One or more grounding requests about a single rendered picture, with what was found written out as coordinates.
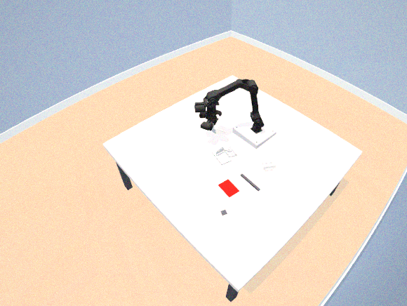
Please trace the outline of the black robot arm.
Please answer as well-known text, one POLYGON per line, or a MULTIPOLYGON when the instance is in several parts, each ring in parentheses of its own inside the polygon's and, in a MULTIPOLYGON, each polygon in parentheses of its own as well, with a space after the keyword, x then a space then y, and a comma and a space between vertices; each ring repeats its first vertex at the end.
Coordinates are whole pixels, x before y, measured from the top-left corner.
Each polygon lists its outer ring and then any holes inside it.
POLYGON ((221 99, 221 97, 231 93, 232 91, 235 91, 238 88, 249 91, 251 97, 251 106, 253 108, 253 111, 250 113, 252 122, 254 122, 253 127, 250 129, 255 133, 261 133, 261 128, 264 126, 264 123, 258 109, 258 86, 252 79, 236 79, 236 81, 232 82, 229 85, 223 86, 219 90, 208 92, 204 97, 203 102, 195 102, 195 113, 200 112, 200 118, 207 118, 206 112, 216 112, 216 106, 220 105, 219 100, 221 99))

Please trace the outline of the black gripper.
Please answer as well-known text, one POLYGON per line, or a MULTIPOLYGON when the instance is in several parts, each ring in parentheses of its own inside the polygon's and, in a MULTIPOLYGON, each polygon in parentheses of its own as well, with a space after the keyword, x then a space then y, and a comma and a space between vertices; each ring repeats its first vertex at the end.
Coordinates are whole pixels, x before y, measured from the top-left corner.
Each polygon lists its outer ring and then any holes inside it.
POLYGON ((216 112, 214 112, 214 113, 206 112, 206 114, 207 114, 207 118, 206 118, 207 121, 203 121, 202 124, 200 125, 200 127, 207 131, 211 131, 213 126, 216 125, 216 123, 219 119, 217 114, 219 114, 219 116, 221 116, 222 112, 219 110, 216 110, 216 112))

